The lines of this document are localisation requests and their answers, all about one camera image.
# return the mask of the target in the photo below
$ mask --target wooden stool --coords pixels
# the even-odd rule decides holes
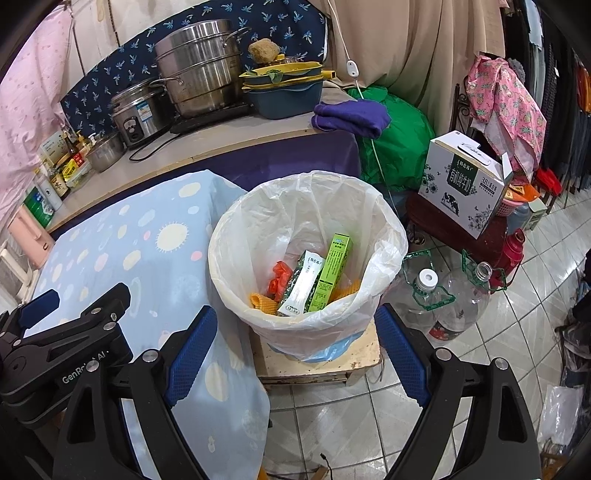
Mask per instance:
[[[381,360],[373,319],[343,355],[329,362],[306,363],[278,353],[252,330],[250,338],[256,375],[263,385],[345,382],[350,386]]]

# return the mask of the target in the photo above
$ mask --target plastic water jug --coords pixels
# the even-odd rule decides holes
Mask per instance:
[[[456,299],[438,312],[429,331],[432,338],[440,342],[453,340],[476,323],[491,297],[491,275],[491,266],[481,262],[475,267],[455,268],[442,279],[441,285]]]

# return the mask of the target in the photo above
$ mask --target rice cooker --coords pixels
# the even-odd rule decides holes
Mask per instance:
[[[162,86],[150,86],[155,78],[139,82],[111,99],[113,121],[129,148],[145,145],[164,133],[174,118],[174,108]]]

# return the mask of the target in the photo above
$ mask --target pink pineapple print cloth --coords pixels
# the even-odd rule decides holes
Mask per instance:
[[[498,155],[508,153],[514,183],[528,183],[540,164],[546,120],[505,59],[480,55],[466,78],[473,127]]]

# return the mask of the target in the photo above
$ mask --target red thermos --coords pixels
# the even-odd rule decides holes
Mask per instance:
[[[503,253],[501,258],[495,265],[495,268],[502,268],[505,271],[505,277],[521,263],[523,260],[523,244],[525,243],[525,235],[521,228],[518,228],[512,235],[505,238],[503,244]],[[501,273],[499,271],[493,272],[491,277],[491,287],[501,287],[503,285]]]

